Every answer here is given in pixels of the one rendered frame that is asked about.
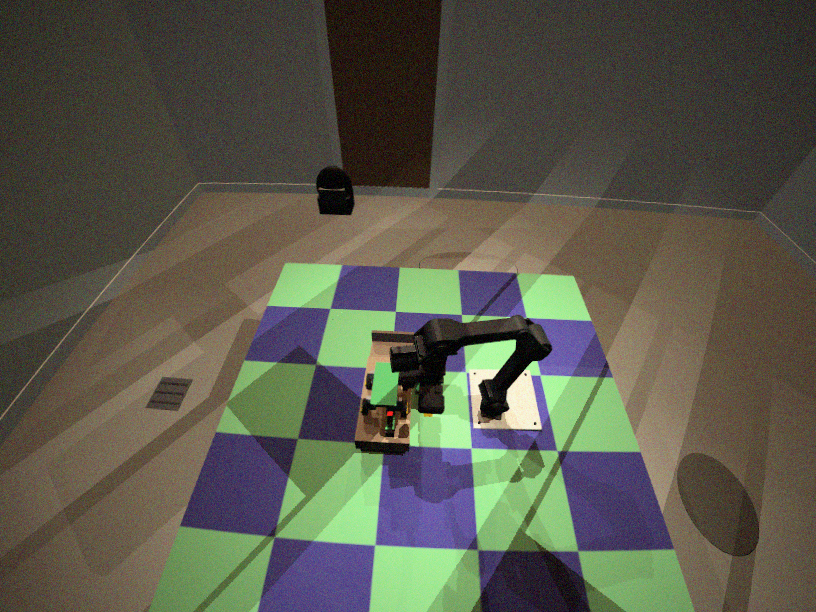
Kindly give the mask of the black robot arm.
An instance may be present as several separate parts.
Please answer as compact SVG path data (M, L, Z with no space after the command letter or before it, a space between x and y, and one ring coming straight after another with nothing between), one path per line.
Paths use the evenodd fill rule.
M418 383L425 387L421 364L430 372L440 372L447 357L457 355L464 346L516 340L515 351L494 378L482 379L478 384L481 416L495 420L501 420L502 413L510 409L506 398L513 382L532 361L542 361L552 351L542 326L521 315L468 323L431 319L413 334L413 339L414 345L389 349L392 373L399 372L399 384L404 389L413 389Z

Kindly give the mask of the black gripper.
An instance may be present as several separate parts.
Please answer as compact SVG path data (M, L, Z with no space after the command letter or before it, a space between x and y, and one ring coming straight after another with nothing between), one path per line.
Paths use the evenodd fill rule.
M419 387L418 411L425 414L443 414L445 411L443 385L446 366L440 372L430 372L421 364L421 375L423 370L425 387Z

